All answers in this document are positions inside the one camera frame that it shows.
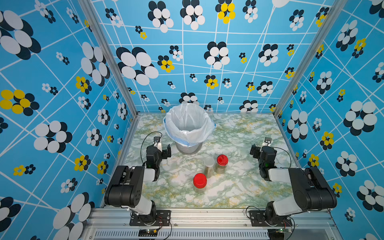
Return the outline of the clear plastic jar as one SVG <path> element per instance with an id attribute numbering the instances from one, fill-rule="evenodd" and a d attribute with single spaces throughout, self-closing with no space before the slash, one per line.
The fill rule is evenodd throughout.
<path id="1" fill-rule="evenodd" d="M 207 158 L 204 160 L 204 175 L 207 177 L 207 179 L 212 177 L 214 172 L 214 165 L 214 158 Z"/>

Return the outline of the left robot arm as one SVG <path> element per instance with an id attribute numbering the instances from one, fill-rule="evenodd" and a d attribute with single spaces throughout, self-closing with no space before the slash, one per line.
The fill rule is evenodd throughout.
<path id="1" fill-rule="evenodd" d="M 153 144 L 146 149 L 147 161 L 143 166 L 117 166 L 105 193 L 105 205 L 128 209 L 147 226 L 163 223 L 164 218 L 158 213 L 155 202 L 142 196 L 142 192 L 144 183 L 159 179 L 162 160 L 171 156 L 170 145 L 160 150 Z"/>

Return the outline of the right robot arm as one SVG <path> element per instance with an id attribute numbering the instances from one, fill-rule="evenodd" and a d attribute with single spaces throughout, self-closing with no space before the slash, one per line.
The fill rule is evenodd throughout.
<path id="1" fill-rule="evenodd" d="M 275 226 L 294 214 L 337 206 L 337 196 L 318 168 L 278 168 L 275 166 L 277 151 L 270 146 L 252 145 L 250 154 L 258 160 L 259 172 L 265 181 L 286 183 L 292 187 L 291 196 L 267 203 L 267 224 Z"/>

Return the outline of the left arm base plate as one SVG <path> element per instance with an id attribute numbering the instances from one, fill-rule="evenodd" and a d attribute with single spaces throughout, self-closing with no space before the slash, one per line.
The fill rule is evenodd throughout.
<path id="1" fill-rule="evenodd" d="M 152 212 L 149 215 L 139 215 L 135 212 L 131 212 L 130 218 L 130 226 L 134 227 L 161 227 L 170 225 L 171 219 L 170 210 L 156 210 L 156 212 Z"/>

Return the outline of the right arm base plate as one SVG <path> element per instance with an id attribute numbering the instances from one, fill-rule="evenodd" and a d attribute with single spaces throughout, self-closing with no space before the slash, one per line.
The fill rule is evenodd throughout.
<path id="1" fill-rule="evenodd" d="M 292 221 L 287 216 L 278 216 L 266 211 L 251 210 L 248 212 L 253 227 L 291 227 Z"/>

